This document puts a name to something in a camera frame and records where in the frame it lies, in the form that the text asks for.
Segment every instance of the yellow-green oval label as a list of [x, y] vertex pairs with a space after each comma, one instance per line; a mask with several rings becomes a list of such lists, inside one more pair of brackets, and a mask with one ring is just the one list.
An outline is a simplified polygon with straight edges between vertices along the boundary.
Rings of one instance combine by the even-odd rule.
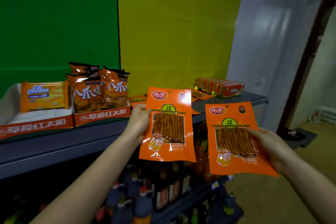
[[165, 105], [162, 106], [161, 111], [165, 114], [172, 115], [176, 112], [176, 109], [171, 104], [165, 104]]
[[223, 126], [223, 128], [233, 129], [233, 128], [236, 128], [238, 126], [238, 123], [235, 119], [225, 118], [222, 121], [222, 126]]

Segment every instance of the person's right hand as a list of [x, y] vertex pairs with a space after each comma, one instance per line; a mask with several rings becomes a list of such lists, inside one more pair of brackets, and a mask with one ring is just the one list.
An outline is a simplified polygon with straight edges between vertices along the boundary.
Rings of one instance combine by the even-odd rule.
[[283, 174], [286, 165], [289, 165], [292, 160], [299, 158], [276, 133], [264, 128], [259, 128], [259, 131], [252, 129], [248, 129], [248, 131], [260, 141], [261, 146], [270, 155], [272, 166], [280, 174]]

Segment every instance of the forearm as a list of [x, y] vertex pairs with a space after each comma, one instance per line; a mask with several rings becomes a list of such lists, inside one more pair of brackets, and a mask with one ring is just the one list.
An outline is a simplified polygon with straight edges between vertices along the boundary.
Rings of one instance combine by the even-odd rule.
[[137, 147], [121, 135], [31, 223], [89, 223]]
[[285, 164], [283, 175], [319, 223], [334, 223], [336, 187], [324, 175], [299, 157]]

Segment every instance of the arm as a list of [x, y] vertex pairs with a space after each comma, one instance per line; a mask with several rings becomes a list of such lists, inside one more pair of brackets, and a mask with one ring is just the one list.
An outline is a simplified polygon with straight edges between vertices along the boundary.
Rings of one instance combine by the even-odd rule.
[[304, 162], [275, 133], [260, 128], [249, 130], [270, 155], [276, 171], [292, 185], [303, 203], [319, 223], [331, 224], [336, 219], [336, 187], [320, 172]]
[[145, 105], [133, 109], [127, 127], [82, 175], [62, 192], [31, 224], [89, 223], [102, 204], [136, 147], [149, 123]]

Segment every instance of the white wall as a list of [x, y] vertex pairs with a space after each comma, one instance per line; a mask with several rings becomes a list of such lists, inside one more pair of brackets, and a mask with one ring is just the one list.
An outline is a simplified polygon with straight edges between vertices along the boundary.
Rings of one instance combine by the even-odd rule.
[[269, 97], [261, 126], [278, 127], [321, 0], [241, 0], [227, 79]]
[[321, 44], [311, 66], [290, 129], [312, 115], [318, 105], [335, 107], [336, 99], [336, 9], [330, 15]]

